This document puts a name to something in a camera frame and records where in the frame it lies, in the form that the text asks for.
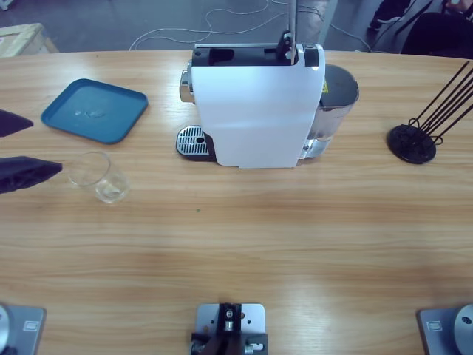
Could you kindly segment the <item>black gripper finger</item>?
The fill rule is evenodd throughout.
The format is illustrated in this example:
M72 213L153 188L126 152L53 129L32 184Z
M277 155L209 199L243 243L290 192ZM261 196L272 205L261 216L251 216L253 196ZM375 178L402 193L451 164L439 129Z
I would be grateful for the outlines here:
M15 113L0 110L0 137L4 138L21 130L30 128L33 122Z
M1 159L1 193L27 189L49 180L63 169L61 163L17 156Z

